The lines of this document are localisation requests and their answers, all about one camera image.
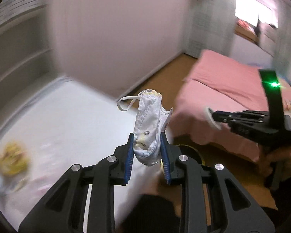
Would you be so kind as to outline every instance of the white tabletop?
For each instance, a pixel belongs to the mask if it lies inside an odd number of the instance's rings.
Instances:
[[[9,141],[23,143],[31,159],[28,184],[0,198],[0,209],[11,225],[18,229],[36,202],[71,165],[94,165],[126,144],[135,118],[136,111],[121,112],[114,100],[76,81],[63,82],[41,97],[0,140],[0,150]],[[157,171],[158,164],[146,167],[134,159],[129,184],[114,187],[116,225]]]

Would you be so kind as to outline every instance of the wooden floor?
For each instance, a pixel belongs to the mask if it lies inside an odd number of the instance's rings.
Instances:
[[[176,95],[184,83],[183,79],[187,76],[195,62],[195,58],[181,54],[129,95],[137,95],[144,89],[154,89],[163,96],[162,106],[165,109],[170,109],[174,106]],[[133,106],[138,107],[138,102],[136,101]],[[213,166],[215,163],[222,163],[232,172],[261,206],[276,208],[269,190],[263,186],[262,177],[256,174],[255,165],[253,163],[212,145],[197,145],[192,142],[188,136],[175,138],[174,144],[187,144],[198,149],[206,165]]]

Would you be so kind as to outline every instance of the patterned curtain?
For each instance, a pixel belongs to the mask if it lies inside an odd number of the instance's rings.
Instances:
[[[278,3],[278,29],[272,66],[280,74],[287,75],[291,61],[291,7]]]
[[[185,53],[198,58],[210,49],[229,56],[235,29],[236,0],[193,0]]]

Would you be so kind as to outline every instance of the green led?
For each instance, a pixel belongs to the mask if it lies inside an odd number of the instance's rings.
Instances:
[[[280,83],[271,82],[270,85],[274,88],[277,88],[278,86],[280,86]]]

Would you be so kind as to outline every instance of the pink blanket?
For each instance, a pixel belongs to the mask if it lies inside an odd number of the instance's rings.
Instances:
[[[291,101],[291,87],[284,80],[282,97]],[[174,136],[189,134],[197,144],[214,142],[228,152],[250,161],[258,160],[256,144],[229,131],[213,129],[205,117],[205,108],[228,112],[268,111],[258,67],[243,65],[210,50],[204,50],[180,90],[169,126]]]

